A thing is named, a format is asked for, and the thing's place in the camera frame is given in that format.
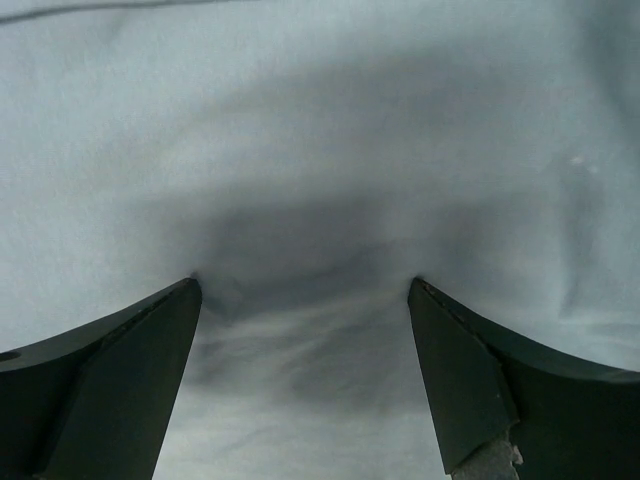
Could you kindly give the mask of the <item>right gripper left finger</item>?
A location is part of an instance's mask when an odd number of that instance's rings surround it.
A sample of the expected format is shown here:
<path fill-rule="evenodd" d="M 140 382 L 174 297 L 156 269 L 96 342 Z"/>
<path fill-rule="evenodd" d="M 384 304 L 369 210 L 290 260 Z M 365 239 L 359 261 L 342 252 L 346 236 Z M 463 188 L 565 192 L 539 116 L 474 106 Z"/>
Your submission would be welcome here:
<path fill-rule="evenodd" d="M 202 305 L 183 279 L 1 355 L 4 479 L 152 478 Z"/>

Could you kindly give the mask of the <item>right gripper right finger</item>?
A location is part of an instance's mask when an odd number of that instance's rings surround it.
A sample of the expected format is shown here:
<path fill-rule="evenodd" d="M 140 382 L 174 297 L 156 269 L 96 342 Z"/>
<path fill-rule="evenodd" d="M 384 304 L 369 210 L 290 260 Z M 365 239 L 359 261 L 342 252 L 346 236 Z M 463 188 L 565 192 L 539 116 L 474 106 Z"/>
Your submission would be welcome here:
<path fill-rule="evenodd" d="M 637 372 L 544 346 L 420 278 L 408 307 L 451 478 L 638 477 Z"/>

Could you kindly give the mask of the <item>grey-blue t-shirt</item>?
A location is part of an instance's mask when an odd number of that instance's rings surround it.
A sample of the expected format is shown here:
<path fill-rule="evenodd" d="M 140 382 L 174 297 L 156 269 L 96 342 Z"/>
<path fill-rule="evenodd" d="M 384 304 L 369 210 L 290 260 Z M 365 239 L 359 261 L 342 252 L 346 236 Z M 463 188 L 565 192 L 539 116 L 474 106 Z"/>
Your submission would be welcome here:
<path fill-rule="evenodd" d="M 439 479 L 406 295 L 639 366 L 635 1 L 5 1 L 1 347 L 184 277 L 159 479 Z"/>

